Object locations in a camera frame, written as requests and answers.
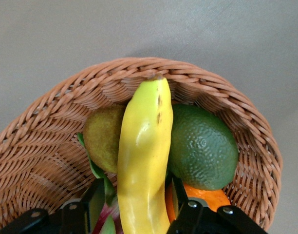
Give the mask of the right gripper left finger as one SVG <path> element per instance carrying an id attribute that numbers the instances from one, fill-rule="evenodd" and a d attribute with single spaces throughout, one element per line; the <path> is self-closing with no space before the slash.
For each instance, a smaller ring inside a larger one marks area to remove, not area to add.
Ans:
<path id="1" fill-rule="evenodd" d="M 0 230 L 0 234 L 90 234 L 105 203 L 104 179 L 96 179 L 80 201 L 71 201 L 54 214 L 34 208 Z"/>

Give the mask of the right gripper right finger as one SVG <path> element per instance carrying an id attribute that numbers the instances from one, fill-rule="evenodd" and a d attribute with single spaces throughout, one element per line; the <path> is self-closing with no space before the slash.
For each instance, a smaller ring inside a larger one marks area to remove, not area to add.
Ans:
<path id="1" fill-rule="evenodd" d="M 175 220 L 169 234 L 265 234 L 240 208 L 220 206 L 212 211 L 205 200 L 188 198 L 181 179 L 171 179 Z"/>

